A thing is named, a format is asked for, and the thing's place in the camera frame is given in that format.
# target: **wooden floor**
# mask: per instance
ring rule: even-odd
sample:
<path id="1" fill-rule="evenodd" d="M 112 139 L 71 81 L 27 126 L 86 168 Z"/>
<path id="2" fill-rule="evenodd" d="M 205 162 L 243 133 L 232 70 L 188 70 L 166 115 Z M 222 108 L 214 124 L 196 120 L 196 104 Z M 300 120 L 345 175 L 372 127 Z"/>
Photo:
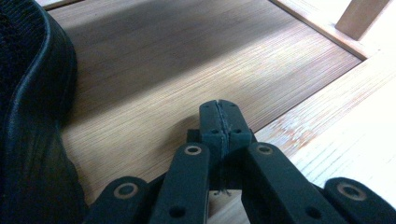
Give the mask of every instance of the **wooden floor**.
<path id="1" fill-rule="evenodd" d="M 83 1 L 50 14 L 78 56 L 64 145 L 92 203 L 164 173 L 198 106 L 239 104 L 258 131 L 361 61 L 268 1 Z"/>
<path id="2" fill-rule="evenodd" d="M 351 177 L 396 206 L 395 111 L 383 100 L 396 98 L 394 55 L 360 63 L 267 1 L 85 0 L 50 14 L 78 54 L 63 138 L 88 203 L 114 178 L 165 172 L 198 105 L 223 98 L 308 180 Z M 212 192 L 209 215 L 248 223 L 237 191 Z"/>

